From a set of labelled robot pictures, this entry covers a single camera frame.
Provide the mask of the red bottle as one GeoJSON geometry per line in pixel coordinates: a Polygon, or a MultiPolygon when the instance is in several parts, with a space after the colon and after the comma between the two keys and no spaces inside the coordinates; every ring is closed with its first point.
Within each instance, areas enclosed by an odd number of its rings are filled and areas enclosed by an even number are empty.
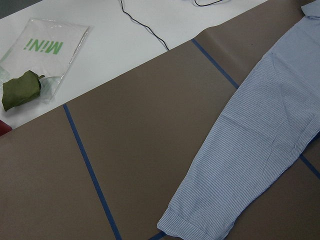
{"type": "Polygon", "coordinates": [[[12,131],[12,127],[0,120],[0,136],[5,135],[6,133],[12,131]]]}

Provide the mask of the light blue striped shirt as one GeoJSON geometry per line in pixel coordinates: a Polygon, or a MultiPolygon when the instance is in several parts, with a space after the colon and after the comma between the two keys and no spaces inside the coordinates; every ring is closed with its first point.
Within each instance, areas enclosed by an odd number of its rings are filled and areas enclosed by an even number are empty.
{"type": "Polygon", "coordinates": [[[320,3],[255,65],[229,100],[157,223],[184,240],[222,240],[320,131],[320,3]]]}

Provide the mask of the brown paper table cover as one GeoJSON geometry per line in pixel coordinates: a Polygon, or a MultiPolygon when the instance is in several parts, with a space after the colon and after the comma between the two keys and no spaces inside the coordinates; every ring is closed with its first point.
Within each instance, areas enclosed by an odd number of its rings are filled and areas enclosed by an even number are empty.
{"type": "Polygon", "coordinates": [[[301,0],[269,0],[0,138],[3,240],[164,240],[156,225],[214,121],[301,0]]]}

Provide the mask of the clear plastic bag MiNi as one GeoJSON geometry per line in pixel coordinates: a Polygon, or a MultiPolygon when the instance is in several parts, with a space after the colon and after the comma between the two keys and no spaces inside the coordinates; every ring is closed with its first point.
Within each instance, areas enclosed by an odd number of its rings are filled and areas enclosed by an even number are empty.
{"type": "Polygon", "coordinates": [[[40,99],[50,102],[91,27],[87,25],[30,18],[11,47],[1,55],[0,83],[21,77],[26,71],[44,76],[40,99]]]}

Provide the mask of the green folded cloth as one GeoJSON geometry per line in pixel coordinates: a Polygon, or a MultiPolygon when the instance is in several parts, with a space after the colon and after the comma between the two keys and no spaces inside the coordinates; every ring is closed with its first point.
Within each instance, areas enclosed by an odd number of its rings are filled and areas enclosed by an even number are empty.
{"type": "Polygon", "coordinates": [[[37,75],[31,70],[18,78],[5,82],[3,87],[2,105],[5,112],[9,109],[28,103],[41,95],[40,80],[44,75],[37,75]]]}

